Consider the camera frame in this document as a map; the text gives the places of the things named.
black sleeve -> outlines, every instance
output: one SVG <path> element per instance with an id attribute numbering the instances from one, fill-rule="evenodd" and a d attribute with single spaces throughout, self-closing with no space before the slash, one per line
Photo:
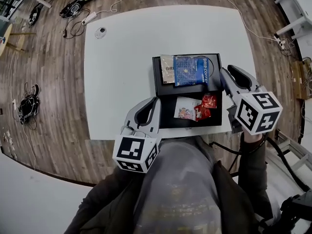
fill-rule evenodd
<path id="1" fill-rule="evenodd" d="M 242 134 L 240 150 L 243 155 L 238 169 L 238 185 L 247 193 L 256 214 L 265 219 L 273 217 L 267 189 L 267 165 L 265 163 L 265 144 L 257 151 L 248 154 L 256 148 L 263 138 L 255 143 L 245 143 Z"/>
<path id="2" fill-rule="evenodd" d="M 116 167 L 111 175 L 92 188 L 86 198 L 83 199 L 65 234 L 79 233 L 80 228 L 103 207 L 114 200 L 126 188 L 135 175 L 136 173 L 127 172 Z"/>

